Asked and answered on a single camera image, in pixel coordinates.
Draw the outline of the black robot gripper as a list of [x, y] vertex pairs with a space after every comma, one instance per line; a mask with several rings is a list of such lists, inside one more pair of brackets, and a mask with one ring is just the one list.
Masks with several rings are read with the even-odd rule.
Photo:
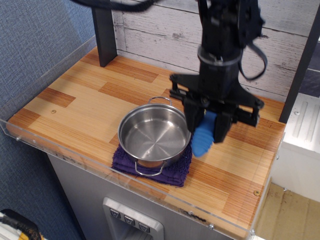
[[242, 57], [208, 60], [200, 57], [198, 74], [170, 75], [170, 94], [181, 100], [188, 130], [193, 134], [202, 121], [205, 110], [217, 113], [214, 143], [225, 140], [232, 124], [240, 121], [256, 126], [264, 102], [244, 90], [239, 83]]

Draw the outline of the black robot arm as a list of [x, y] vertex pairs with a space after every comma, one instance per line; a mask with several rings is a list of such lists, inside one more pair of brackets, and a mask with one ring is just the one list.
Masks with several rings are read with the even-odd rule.
[[172, 74], [170, 95], [181, 100], [188, 130], [197, 135], [208, 126], [213, 143], [224, 141], [232, 124], [256, 126], [264, 102], [239, 83], [245, 48], [266, 64], [266, 55], [254, 45], [264, 20], [255, 0], [200, 0], [202, 26], [198, 48], [199, 73]]

